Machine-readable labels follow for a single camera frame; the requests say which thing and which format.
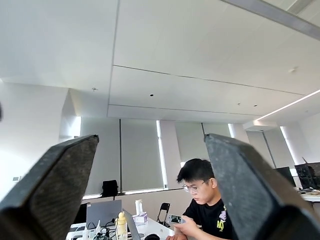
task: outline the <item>black t-shirt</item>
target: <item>black t-shirt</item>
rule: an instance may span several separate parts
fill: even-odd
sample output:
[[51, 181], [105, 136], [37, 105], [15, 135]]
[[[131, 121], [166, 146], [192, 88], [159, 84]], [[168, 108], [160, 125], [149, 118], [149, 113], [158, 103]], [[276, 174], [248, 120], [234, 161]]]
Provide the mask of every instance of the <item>black t-shirt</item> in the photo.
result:
[[222, 239], [238, 240], [226, 206], [221, 199], [213, 206], [200, 205], [192, 199], [183, 215], [192, 218], [197, 225], [201, 225], [202, 230], [207, 234]]

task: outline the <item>young man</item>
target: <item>young man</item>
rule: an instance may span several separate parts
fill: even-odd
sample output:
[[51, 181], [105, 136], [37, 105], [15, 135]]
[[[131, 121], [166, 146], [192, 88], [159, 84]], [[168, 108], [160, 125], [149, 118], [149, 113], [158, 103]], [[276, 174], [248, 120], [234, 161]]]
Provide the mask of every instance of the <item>young man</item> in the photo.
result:
[[193, 199], [182, 218], [186, 223], [174, 225], [174, 236], [166, 240], [237, 240], [227, 208], [221, 200], [217, 181], [207, 160], [191, 159], [181, 168], [177, 181]]

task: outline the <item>desk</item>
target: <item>desk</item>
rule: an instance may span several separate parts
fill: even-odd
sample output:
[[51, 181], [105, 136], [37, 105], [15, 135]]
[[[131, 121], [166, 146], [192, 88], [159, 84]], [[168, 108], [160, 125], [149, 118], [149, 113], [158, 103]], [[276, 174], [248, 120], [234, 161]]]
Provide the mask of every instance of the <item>desk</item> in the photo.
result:
[[320, 203], [320, 195], [301, 194], [301, 197], [308, 202]]
[[[73, 224], [72, 228], [84, 227], [85, 225], [86, 223]], [[151, 218], [148, 218], [148, 221], [144, 225], [139, 225], [136, 228], [140, 234], [144, 234], [145, 236], [157, 234], [160, 237], [160, 240], [164, 240], [167, 236], [173, 236], [175, 234], [174, 231], [157, 223]], [[66, 239], [70, 240], [73, 236], [82, 236], [82, 231], [69, 232]]]

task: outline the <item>gray laptop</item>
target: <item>gray laptop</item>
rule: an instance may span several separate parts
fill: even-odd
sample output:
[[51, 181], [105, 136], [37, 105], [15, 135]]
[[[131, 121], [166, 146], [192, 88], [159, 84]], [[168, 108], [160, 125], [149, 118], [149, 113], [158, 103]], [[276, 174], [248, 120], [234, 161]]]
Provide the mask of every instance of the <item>gray laptop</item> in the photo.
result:
[[114, 225], [111, 221], [116, 219], [120, 212], [122, 212], [121, 200], [88, 203], [86, 206], [86, 227], [88, 229], [96, 227], [99, 220], [101, 227], [106, 224], [108, 226]]
[[123, 212], [124, 212], [126, 224], [128, 225], [128, 228], [132, 235], [132, 240], [141, 240], [141, 237], [138, 233], [138, 229], [132, 215], [124, 209], [123, 209]]

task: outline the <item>black office chair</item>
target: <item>black office chair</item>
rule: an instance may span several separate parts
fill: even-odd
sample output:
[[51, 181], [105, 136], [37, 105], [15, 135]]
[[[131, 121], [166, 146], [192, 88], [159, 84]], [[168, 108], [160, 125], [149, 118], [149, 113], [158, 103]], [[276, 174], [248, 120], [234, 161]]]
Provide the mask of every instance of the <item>black office chair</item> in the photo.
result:
[[[169, 208], [170, 208], [170, 203], [163, 202], [163, 203], [161, 204], [158, 217], [156, 218], [156, 221], [157, 221], [159, 224], [161, 224], [161, 225], [163, 225], [163, 226], [165, 226], [165, 227], [167, 227], [167, 228], [170, 228], [170, 225], [166, 222], [166, 219], [167, 219], [167, 216], [168, 216], [168, 212], [169, 212]], [[165, 212], [165, 218], [164, 218], [163, 221], [160, 221], [159, 217], [160, 217], [160, 214], [161, 214], [161, 211], [162, 211], [162, 210], [163, 210], [163, 211], [166, 211], [166, 212]]]

